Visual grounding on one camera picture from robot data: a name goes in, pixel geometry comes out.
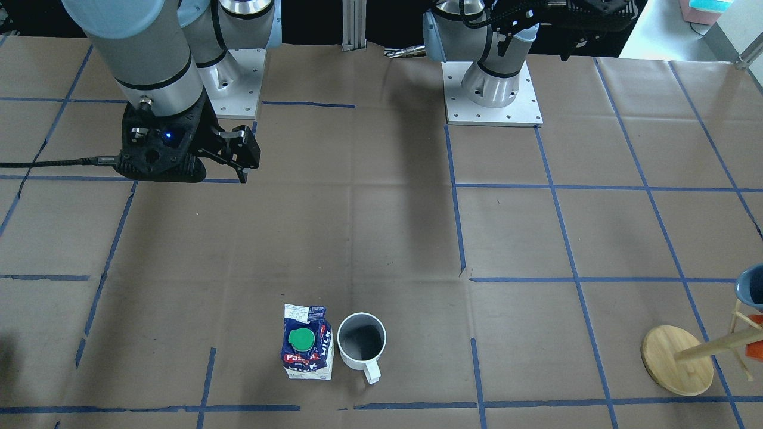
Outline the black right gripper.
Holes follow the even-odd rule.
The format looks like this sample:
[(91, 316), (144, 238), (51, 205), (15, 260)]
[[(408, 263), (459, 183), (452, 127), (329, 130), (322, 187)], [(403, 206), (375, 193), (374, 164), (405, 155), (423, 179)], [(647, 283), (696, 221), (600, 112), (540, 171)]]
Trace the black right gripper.
[(127, 105), (122, 141), (113, 168), (137, 181), (198, 183), (206, 178), (202, 158), (209, 158), (233, 168), (240, 183), (246, 183), (250, 169), (260, 163), (251, 128), (221, 128), (205, 92), (190, 108), (166, 117), (153, 114), (144, 101), (137, 108)]

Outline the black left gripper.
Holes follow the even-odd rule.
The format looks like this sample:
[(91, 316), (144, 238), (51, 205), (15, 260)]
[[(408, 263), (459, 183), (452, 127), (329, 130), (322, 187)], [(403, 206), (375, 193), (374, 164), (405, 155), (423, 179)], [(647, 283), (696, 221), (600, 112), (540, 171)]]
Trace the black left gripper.
[(537, 24), (562, 28), (559, 57), (567, 61), (588, 44), (590, 32), (621, 32), (639, 13), (635, 1), (495, 1), (487, 22), (496, 32), (499, 57), (506, 55), (521, 30)]

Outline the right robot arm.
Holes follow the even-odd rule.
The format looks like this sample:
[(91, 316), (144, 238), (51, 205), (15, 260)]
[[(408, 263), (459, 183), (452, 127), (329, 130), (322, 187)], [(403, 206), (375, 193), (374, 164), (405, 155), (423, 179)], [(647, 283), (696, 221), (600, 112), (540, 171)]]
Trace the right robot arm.
[(280, 1), (65, 1), (126, 98), (113, 156), (71, 165), (111, 167), (134, 181), (198, 183), (208, 158), (245, 183), (261, 150), (248, 125), (226, 130), (222, 101), (256, 111), (257, 71), (237, 49), (283, 40)]

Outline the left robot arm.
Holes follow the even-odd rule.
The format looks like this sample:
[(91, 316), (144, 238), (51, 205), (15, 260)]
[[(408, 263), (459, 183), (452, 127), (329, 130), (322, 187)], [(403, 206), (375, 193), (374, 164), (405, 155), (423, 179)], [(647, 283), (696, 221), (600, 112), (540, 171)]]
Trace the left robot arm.
[(588, 44), (627, 32), (640, 1), (434, 1), (423, 14), (423, 45), (431, 60), (467, 62), (467, 98), (505, 108), (519, 90), (531, 54), (567, 60)]

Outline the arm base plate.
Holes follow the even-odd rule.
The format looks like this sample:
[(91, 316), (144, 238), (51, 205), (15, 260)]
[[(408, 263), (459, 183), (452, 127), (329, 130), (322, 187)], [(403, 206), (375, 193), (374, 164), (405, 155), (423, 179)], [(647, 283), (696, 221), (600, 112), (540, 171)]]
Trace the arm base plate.
[(235, 49), (218, 63), (199, 68), (208, 98), (220, 119), (257, 118), (266, 55), (265, 49)]
[(471, 85), (465, 77), (470, 62), (442, 63), (446, 113), (450, 125), (536, 127), (541, 109), (527, 63), (507, 85), (490, 83), (492, 76)]

